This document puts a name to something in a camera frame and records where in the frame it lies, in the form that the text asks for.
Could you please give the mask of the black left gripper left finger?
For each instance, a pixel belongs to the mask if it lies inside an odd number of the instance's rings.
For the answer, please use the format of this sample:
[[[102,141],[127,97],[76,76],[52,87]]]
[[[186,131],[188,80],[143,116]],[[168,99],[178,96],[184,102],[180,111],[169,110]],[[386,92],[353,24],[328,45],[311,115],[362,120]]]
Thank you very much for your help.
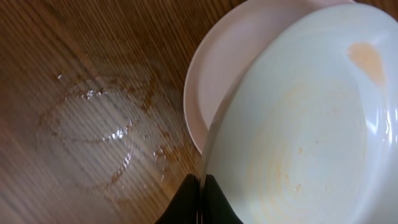
[[[188,174],[155,224],[196,224],[198,201],[199,181]]]

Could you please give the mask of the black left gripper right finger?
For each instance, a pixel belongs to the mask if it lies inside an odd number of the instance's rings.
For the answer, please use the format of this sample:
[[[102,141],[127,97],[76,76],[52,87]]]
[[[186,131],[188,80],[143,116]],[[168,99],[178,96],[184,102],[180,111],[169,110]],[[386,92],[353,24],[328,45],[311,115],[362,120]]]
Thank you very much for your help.
[[[201,201],[203,224],[243,224],[213,175],[207,175]]]

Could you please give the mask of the white plate with red stain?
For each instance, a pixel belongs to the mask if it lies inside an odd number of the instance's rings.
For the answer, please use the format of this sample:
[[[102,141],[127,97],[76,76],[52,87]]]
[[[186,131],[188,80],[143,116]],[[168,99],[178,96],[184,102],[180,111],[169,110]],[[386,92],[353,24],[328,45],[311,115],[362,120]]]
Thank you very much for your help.
[[[396,223],[397,21],[348,3],[292,24],[246,70],[203,156],[244,223]]]

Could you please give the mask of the white plate front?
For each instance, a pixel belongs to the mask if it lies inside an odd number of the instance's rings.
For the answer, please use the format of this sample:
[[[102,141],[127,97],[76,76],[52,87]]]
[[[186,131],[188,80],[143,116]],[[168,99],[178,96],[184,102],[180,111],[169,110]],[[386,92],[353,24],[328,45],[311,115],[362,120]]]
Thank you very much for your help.
[[[288,26],[350,0],[247,0],[207,33],[190,62],[183,92],[191,139],[203,152],[213,118],[254,59]]]

